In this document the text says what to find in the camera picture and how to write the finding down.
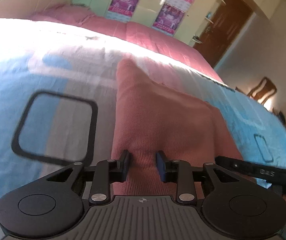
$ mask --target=ribbed fabric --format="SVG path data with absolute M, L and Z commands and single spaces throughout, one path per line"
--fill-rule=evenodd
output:
M 174 183 L 160 181 L 155 153 L 202 167 L 217 155 L 242 159 L 220 111 L 193 96 L 153 82 L 135 63 L 117 66 L 116 123 L 112 158 L 132 153 L 125 183 L 114 183 L 115 195 L 175 195 Z M 198 198 L 203 196 L 199 184 Z

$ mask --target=chair backrest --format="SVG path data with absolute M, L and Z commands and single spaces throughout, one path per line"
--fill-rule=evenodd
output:
M 266 96 L 264 98 L 264 100 L 261 102 L 262 105 L 264 105 L 265 102 L 271 96 L 275 95 L 275 93 L 277 92 L 276 86 L 273 84 L 273 82 L 269 78 L 264 77 L 264 78 L 262 78 L 261 82 L 247 94 L 247 96 L 252 97 L 254 100 L 258 101 L 272 91 L 273 91 L 273 93 Z

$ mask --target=bed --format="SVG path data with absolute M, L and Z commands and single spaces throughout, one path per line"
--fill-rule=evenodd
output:
M 0 197 L 86 154 L 91 165 L 110 157 L 116 65 L 124 57 L 153 81 L 219 108 L 244 160 L 286 168 L 283 125 L 224 85 L 197 51 L 140 24 L 107 20 L 81 7 L 51 10 L 29 17 L 33 21 L 0 19 Z M 19 123 L 21 150 L 13 152 Z

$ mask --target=door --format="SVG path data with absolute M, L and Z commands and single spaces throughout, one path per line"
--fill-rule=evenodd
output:
M 206 61 L 214 67 L 239 33 L 252 10 L 243 0 L 224 0 L 213 16 L 212 22 L 200 36 L 202 44 L 195 43 L 194 49 L 198 50 Z

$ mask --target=pink blanket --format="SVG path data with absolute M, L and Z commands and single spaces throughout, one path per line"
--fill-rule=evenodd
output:
M 34 21 L 50 21 L 79 26 L 117 37 L 143 48 L 166 55 L 220 82 L 222 80 L 203 56 L 185 43 L 136 22 L 122 23 L 96 16 L 86 7 L 58 5 L 29 17 Z
M 202 167 L 218 155 L 242 159 L 220 111 L 210 104 L 152 81 L 135 63 L 117 66 L 116 122 L 111 157 L 124 149 L 132 163 L 124 183 L 114 183 L 116 195 L 175 195 L 174 183 L 160 181 L 155 153 Z M 199 198 L 203 192 L 196 184 Z

